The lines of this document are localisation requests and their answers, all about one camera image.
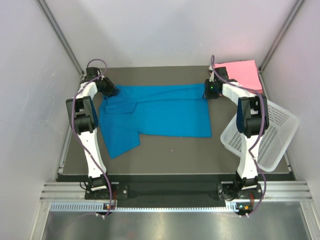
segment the white plastic basket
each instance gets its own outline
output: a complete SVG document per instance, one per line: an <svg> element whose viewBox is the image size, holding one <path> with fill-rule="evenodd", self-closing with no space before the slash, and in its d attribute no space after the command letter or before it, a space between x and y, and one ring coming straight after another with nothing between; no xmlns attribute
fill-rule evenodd
<svg viewBox="0 0 320 240"><path fill-rule="evenodd" d="M269 128L265 131L259 147L258 165L266 171L276 169L285 154L298 126L299 119L268 100ZM235 115L221 134L221 142L225 148L237 156L241 156L241 136L236 125Z"/></svg>

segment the white enclosure wall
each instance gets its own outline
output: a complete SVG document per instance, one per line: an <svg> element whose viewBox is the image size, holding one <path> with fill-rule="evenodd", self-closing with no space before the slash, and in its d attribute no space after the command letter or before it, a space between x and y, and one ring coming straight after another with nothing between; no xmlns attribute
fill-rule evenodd
<svg viewBox="0 0 320 240"><path fill-rule="evenodd" d="M46 0L76 58L109 67L259 66L296 0Z"/></svg>
<svg viewBox="0 0 320 240"><path fill-rule="evenodd" d="M320 211L320 1L307 0L263 76L271 99L300 119L288 153Z"/></svg>
<svg viewBox="0 0 320 240"><path fill-rule="evenodd" d="M35 0L2 1L0 32L0 238L25 240L80 77Z"/></svg>

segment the blue towel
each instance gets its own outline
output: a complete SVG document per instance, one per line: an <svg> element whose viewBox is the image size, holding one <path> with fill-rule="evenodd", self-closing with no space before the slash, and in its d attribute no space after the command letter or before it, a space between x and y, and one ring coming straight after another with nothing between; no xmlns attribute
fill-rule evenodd
<svg viewBox="0 0 320 240"><path fill-rule="evenodd" d="M139 134L210 138L204 84L117 86L117 96L103 97L101 133L113 159L140 144Z"/></svg>

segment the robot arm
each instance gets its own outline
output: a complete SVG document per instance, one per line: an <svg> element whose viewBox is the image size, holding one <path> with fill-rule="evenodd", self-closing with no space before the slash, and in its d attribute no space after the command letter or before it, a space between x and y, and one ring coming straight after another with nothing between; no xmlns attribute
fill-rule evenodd
<svg viewBox="0 0 320 240"><path fill-rule="evenodd" d="M236 80L228 78L225 67L219 67L215 70L227 82L232 82L235 86L219 81L218 78L212 74L211 78L205 82L204 97L207 99L216 99L222 94L237 105L236 126L241 135L241 157L235 174L234 187L237 192L250 189L254 190L258 186L258 172L249 149L256 142L261 127L262 116L260 100L255 94L238 88L237 86L240 85ZM266 130L269 127L268 103L265 96L262 96L262 99L265 108L264 130ZM262 137L251 150L256 160L258 159L261 139Z"/></svg>
<svg viewBox="0 0 320 240"><path fill-rule="evenodd" d="M97 165L107 174L97 141L97 127L99 122L92 99L98 92L102 92L107 97L112 97L117 95L119 90L108 78L104 76L97 81L88 84L91 79L99 76L98 72L99 69L95 67L89 67L86 69L86 76L83 77L80 84L80 90L83 89L83 91L77 95L75 100L74 128L83 146L89 150L93 158L96 160ZM70 123L72 117L71 113L73 110L72 103L72 98L66 101L66 108ZM107 189L108 185L101 170L93 162L87 151L84 152L88 165L89 190L93 192Z"/></svg>

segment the pink paper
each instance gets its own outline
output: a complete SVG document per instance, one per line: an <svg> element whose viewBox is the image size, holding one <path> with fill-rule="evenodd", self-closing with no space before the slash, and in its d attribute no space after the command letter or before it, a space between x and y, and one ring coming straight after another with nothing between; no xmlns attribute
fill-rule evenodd
<svg viewBox="0 0 320 240"><path fill-rule="evenodd" d="M215 64L214 67L226 67L229 79L237 80L245 88L257 90L260 93L263 92L254 60Z"/></svg>

